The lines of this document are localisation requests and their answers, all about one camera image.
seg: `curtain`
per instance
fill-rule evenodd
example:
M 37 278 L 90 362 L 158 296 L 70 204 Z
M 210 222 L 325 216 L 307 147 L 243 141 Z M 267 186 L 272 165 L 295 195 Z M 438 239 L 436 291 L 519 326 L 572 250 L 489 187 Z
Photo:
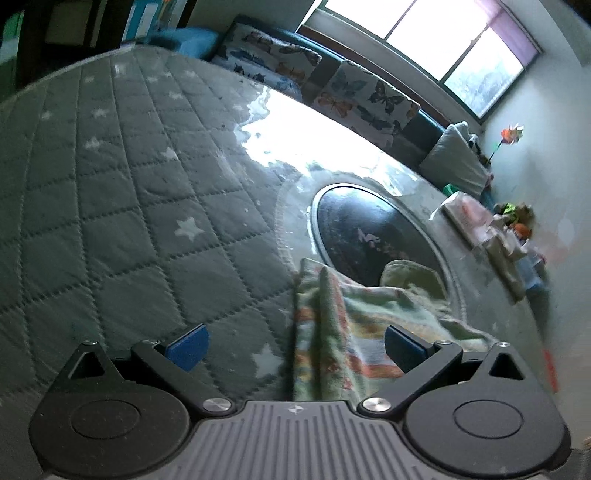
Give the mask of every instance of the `curtain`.
M 523 29 L 496 0 L 474 0 L 474 2 L 486 14 L 489 27 L 505 42 L 517 60 L 527 67 L 538 54 L 538 49 Z

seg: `wooden furniture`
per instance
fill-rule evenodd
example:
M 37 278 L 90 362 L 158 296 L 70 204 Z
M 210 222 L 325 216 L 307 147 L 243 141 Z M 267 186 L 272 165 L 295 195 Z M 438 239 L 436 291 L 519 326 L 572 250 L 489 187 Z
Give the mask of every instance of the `wooden furniture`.
M 81 45 L 46 42 L 53 9 L 57 4 L 65 3 L 64 0 L 36 0 L 27 4 L 17 55 L 17 89 L 71 63 L 118 48 L 133 2 L 92 0 Z M 95 25 L 101 11 L 99 32 L 94 41 Z

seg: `wall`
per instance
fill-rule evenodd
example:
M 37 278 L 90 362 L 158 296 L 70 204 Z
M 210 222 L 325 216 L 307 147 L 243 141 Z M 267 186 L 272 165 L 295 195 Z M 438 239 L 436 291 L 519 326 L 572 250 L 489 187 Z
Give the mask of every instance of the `wall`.
M 434 81 L 406 59 L 365 32 L 322 10 L 315 11 L 307 20 L 306 25 L 330 38 L 334 38 L 343 45 L 347 45 L 368 60 L 381 66 L 417 92 L 444 116 L 449 118 L 452 123 L 466 120 L 470 123 L 472 132 L 477 134 L 482 132 L 480 125 L 470 114 Z
M 314 0 L 197 0 L 189 27 L 225 32 L 238 14 L 296 31 Z
M 591 67 L 580 65 L 538 0 L 514 1 L 546 53 L 484 125 L 483 143 L 491 152 L 503 128 L 525 125 L 523 139 L 492 160 L 494 191 L 499 200 L 534 207 L 550 294 L 532 309 L 556 364 L 556 402 L 580 445 L 591 436 Z

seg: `white pillow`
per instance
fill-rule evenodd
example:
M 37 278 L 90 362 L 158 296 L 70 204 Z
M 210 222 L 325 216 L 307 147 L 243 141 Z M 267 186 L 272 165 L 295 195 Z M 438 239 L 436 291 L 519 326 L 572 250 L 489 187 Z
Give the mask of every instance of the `white pillow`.
M 489 176 L 455 125 L 447 127 L 419 170 L 437 188 L 452 183 L 475 198 L 480 198 Z

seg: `blanket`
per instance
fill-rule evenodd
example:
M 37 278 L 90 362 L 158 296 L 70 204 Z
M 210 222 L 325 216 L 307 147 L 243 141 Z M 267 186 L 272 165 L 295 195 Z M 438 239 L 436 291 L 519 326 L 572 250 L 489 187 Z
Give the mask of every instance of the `blanket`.
M 451 317 L 439 275 L 409 260 L 390 262 L 379 287 L 364 287 L 305 258 L 295 308 L 296 401 L 357 404 L 403 375 L 385 352 L 389 325 L 428 342 L 452 340 L 468 351 L 487 351 L 496 342 Z

